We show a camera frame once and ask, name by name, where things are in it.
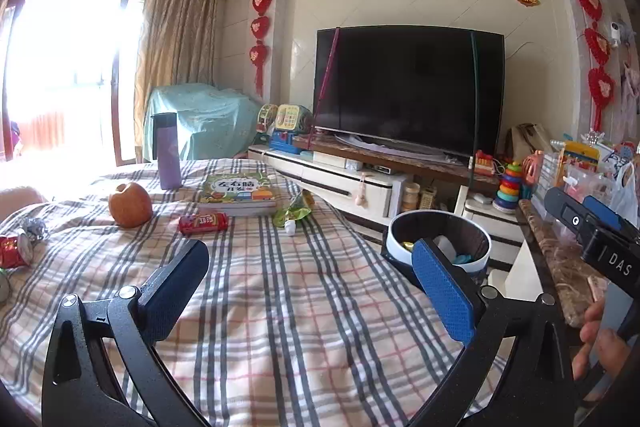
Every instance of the book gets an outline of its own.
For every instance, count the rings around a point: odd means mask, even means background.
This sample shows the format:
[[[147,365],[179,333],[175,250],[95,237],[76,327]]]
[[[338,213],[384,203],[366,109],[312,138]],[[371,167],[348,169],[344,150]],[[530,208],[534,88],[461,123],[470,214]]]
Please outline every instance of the book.
[[[262,172],[212,174],[198,201],[200,208],[228,216],[265,216],[277,207],[271,182]]]

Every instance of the wooden shelf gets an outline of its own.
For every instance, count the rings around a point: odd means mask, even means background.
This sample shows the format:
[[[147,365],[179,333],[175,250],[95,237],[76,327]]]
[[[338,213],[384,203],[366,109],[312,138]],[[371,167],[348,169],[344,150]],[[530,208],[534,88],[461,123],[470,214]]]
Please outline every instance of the wooden shelf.
[[[296,136],[293,143],[296,147],[307,148],[308,136]],[[390,154],[369,151],[353,145],[343,143],[331,135],[315,135],[311,142],[312,151],[318,151],[333,156],[340,156],[363,163],[382,165],[400,172],[408,172],[425,178],[434,178],[445,182],[467,185],[469,170],[460,165],[448,165],[413,158],[401,158]],[[498,176],[474,176],[474,190],[491,194],[498,189],[500,180]]]

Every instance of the purple water bottle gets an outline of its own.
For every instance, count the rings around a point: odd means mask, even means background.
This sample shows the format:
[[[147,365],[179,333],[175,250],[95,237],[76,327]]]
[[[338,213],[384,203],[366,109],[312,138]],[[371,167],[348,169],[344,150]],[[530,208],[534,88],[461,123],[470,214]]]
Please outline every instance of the purple water bottle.
[[[153,159],[158,160],[160,188],[173,190],[182,186],[178,156],[178,120],[174,112],[159,112],[154,121]]]

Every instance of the blue gripper pad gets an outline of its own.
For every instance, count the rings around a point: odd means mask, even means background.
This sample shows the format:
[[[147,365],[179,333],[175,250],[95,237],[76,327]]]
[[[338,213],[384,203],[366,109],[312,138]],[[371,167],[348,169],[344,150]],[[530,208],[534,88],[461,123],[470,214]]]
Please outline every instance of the blue gripper pad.
[[[622,231],[620,216],[611,210],[606,204],[601,203],[593,196],[587,196],[584,198],[582,206],[592,214],[595,214],[595,216],[605,225],[609,225],[612,229],[617,230],[618,232]]]
[[[207,269],[209,250],[202,241],[191,239],[168,265],[146,280],[140,288],[138,308],[145,318],[140,335],[147,344],[169,336]]]
[[[433,250],[437,250],[433,241],[428,245],[421,239],[414,245],[411,263],[422,289],[431,300],[440,320],[449,336],[465,344],[476,333],[474,308],[447,268],[438,259]],[[440,253],[444,263],[449,261]],[[462,268],[450,265],[454,269]]]

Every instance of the trash can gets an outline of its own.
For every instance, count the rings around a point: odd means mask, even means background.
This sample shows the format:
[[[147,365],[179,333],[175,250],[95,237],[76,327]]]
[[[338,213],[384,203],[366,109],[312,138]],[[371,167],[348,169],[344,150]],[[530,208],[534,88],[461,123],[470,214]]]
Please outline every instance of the trash can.
[[[486,277],[486,265],[491,252],[491,238],[485,229],[473,221],[442,210],[412,210],[391,221],[383,237],[382,255],[412,284],[422,289],[411,265],[411,252],[402,243],[420,239],[449,239],[456,253],[470,255],[471,261],[459,264],[476,284]]]

